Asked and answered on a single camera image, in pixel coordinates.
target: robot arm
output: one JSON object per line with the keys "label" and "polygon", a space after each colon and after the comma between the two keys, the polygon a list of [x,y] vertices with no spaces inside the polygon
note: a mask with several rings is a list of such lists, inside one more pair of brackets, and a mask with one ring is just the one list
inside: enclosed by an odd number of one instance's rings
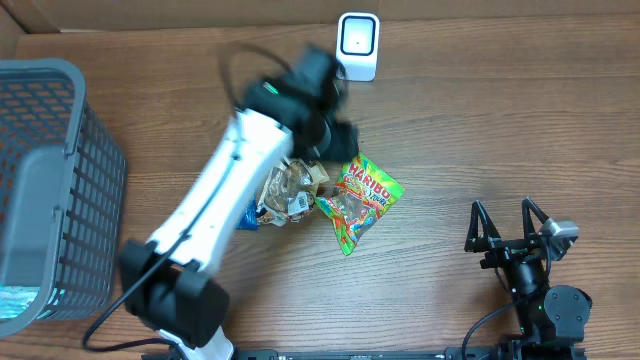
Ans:
{"label": "robot arm", "polygon": [[[244,50],[266,53],[247,45]],[[341,70],[333,55],[309,47],[295,68],[250,85],[182,203],[146,244],[129,241],[123,249],[127,311],[177,344],[181,357],[228,360],[233,354],[220,328],[229,296],[212,277],[271,167],[287,155],[345,162],[358,153],[356,129],[336,120],[346,97],[336,78]]]}
{"label": "robot arm", "polygon": [[[214,276],[255,189],[292,149],[291,131],[277,121],[250,109],[236,113],[235,125],[229,125],[187,196],[147,241],[155,242],[155,252],[163,254],[197,219],[189,230],[189,240],[171,254],[170,260],[182,266],[196,261],[199,271]],[[231,170],[223,179],[226,169]],[[209,201],[218,185],[217,194]]]}

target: gray basket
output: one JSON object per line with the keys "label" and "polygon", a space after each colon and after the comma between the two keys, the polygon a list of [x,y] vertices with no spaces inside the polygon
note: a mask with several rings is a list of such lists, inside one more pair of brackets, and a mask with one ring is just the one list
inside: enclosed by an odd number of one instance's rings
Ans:
{"label": "gray basket", "polygon": [[0,61],[0,337],[113,290],[127,163],[58,59]]}

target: basket mesh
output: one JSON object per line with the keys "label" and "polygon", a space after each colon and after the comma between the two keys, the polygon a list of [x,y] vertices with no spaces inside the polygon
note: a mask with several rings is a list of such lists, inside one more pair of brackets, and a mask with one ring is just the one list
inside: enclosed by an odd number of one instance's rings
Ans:
{"label": "basket mesh", "polygon": [[[26,152],[64,144],[74,88],[49,78],[0,77],[0,233],[11,201],[16,167]],[[71,129],[69,134],[77,133]],[[55,273],[40,319],[86,317],[109,301],[126,181],[126,160],[108,130],[85,104]]]}

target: haribo bag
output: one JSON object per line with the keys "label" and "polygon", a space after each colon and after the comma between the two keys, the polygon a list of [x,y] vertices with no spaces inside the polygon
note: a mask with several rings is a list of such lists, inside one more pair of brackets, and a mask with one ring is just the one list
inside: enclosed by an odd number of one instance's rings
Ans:
{"label": "haribo bag", "polygon": [[404,193],[404,188],[362,153],[342,167],[334,195],[316,203],[333,223],[342,252],[353,252],[358,240]]}

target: white device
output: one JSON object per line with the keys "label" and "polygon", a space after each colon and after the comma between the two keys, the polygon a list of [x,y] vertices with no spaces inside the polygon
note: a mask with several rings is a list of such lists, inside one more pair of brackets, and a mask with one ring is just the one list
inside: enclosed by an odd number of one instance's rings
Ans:
{"label": "white device", "polygon": [[373,81],[378,65],[380,20],[374,14],[348,12],[338,22],[336,58],[349,81]]}

